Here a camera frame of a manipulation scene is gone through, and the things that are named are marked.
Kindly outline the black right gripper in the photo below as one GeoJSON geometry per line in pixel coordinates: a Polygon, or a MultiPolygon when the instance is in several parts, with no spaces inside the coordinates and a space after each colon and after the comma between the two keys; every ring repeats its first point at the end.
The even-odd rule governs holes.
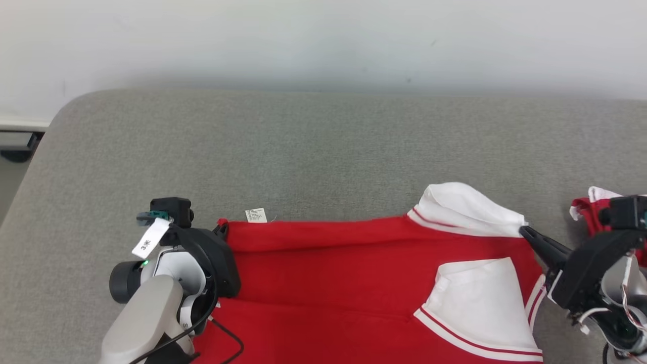
{"type": "Polygon", "coordinates": [[[560,269],[550,297],[568,310],[582,306],[605,273],[629,251],[643,248],[645,242],[643,231],[606,231],[572,250],[531,226],[521,226],[519,233],[548,269],[560,269]]]}

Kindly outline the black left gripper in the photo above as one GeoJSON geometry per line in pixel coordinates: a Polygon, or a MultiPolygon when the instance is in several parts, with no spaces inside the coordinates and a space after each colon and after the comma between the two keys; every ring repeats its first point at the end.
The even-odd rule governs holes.
{"type": "Polygon", "coordinates": [[[181,246],[189,252],[201,269],[214,279],[217,296],[230,299],[240,292],[241,279],[233,251],[227,243],[228,228],[228,222],[215,226],[213,230],[171,225],[160,245],[181,246]]]}

